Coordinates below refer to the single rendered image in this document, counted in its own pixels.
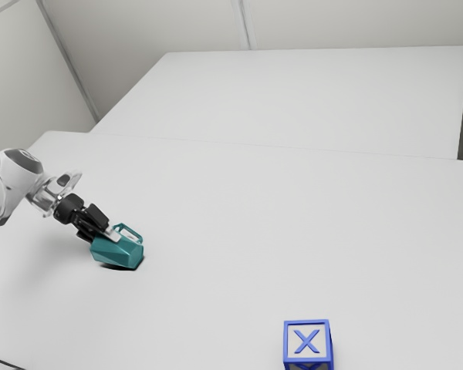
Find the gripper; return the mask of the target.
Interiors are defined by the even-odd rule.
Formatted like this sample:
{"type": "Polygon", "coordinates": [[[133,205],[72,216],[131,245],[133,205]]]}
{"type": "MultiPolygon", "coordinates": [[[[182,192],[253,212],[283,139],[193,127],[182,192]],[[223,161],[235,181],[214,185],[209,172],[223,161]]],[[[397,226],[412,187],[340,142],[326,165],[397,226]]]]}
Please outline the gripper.
{"type": "Polygon", "coordinates": [[[76,236],[89,244],[96,235],[104,236],[112,242],[118,242],[121,238],[109,218],[94,203],[85,207],[84,200],[75,193],[61,199],[53,216],[61,224],[74,225],[78,229],[76,236]]]}

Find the teal faceted mug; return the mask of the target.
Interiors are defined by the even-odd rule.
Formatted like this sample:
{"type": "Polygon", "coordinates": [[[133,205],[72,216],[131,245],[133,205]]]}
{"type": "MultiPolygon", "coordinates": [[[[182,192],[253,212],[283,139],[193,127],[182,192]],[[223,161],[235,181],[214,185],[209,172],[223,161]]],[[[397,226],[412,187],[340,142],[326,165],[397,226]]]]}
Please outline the teal faceted mug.
{"type": "Polygon", "coordinates": [[[90,253],[95,261],[129,270],[136,270],[144,259],[143,237],[126,224],[112,226],[113,241],[105,235],[97,234],[90,245],[90,253]]]}

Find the blue letter block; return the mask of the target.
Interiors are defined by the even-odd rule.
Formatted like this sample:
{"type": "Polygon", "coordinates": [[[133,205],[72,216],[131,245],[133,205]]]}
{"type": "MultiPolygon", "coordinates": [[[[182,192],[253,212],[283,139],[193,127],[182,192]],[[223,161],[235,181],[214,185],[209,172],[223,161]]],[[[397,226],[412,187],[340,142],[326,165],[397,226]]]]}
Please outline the blue letter block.
{"type": "Polygon", "coordinates": [[[285,370],[335,370],[330,322],[284,321],[282,361],[285,370]]]}

